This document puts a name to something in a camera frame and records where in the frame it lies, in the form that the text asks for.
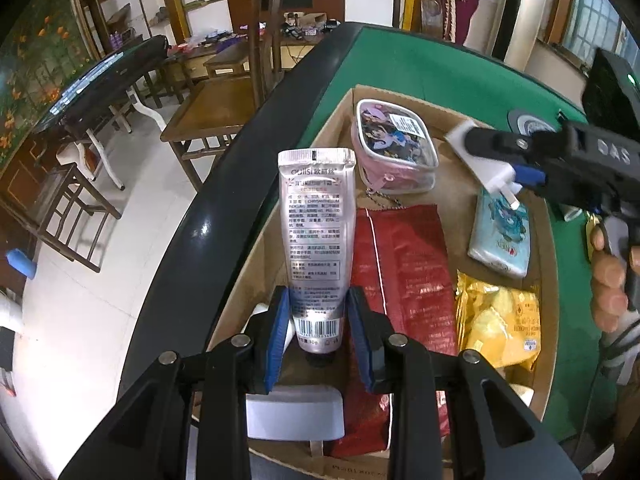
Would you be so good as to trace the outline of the person right hand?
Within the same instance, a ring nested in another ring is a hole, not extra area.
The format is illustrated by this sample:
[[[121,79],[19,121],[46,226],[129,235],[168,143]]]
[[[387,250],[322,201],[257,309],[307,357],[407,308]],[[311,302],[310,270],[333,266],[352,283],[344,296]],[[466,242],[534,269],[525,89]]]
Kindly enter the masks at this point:
[[[593,246],[591,259],[591,302],[593,322],[603,333],[614,333],[620,318],[628,309],[624,291],[626,269],[619,258],[605,251],[605,237],[596,226],[590,236]]]

